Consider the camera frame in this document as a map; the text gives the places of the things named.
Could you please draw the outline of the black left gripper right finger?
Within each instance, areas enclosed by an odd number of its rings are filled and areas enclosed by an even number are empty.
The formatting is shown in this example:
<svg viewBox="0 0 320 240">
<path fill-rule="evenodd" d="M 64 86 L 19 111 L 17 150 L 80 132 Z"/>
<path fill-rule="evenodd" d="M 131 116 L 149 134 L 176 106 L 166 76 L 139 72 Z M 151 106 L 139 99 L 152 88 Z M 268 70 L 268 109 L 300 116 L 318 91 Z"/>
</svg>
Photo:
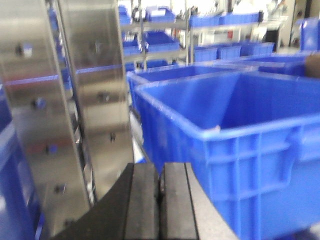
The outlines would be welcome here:
<svg viewBox="0 0 320 240">
<path fill-rule="evenodd" d="M 160 239 L 236 240 L 188 163 L 164 165 L 160 177 Z"/>
</svg>

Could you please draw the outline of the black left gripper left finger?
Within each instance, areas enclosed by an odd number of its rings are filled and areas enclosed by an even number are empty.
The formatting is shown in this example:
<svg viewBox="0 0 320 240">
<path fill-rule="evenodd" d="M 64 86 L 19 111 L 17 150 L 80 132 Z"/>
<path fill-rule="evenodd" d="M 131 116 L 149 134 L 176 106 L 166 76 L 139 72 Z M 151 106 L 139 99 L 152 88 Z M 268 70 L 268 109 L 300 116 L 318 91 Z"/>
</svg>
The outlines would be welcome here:
<svg viewBox="0 0 320 240">
<path fill-rule="evenodd" d="M 106 195 L 53 239 L 159 239 L 158 186 L 153 164 L 129 163 Z"/>
</svg>

